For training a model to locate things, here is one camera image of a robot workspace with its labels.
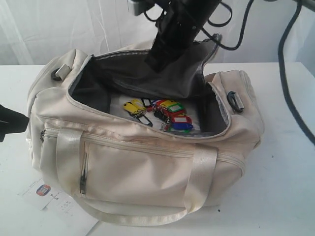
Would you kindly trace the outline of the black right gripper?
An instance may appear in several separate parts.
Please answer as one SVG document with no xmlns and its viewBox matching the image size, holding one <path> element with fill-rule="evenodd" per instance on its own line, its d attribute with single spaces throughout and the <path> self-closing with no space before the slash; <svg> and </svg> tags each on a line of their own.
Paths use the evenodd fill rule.
<svg viewBox="0 0 315 236">
<path fill-rule="evenodd" d="M 155 72 L 176 61 L 193 43 L 218 7 L 219 0 L 170 0 L 157 22 L 157 35 L 145 58 Z"/>
</svg>

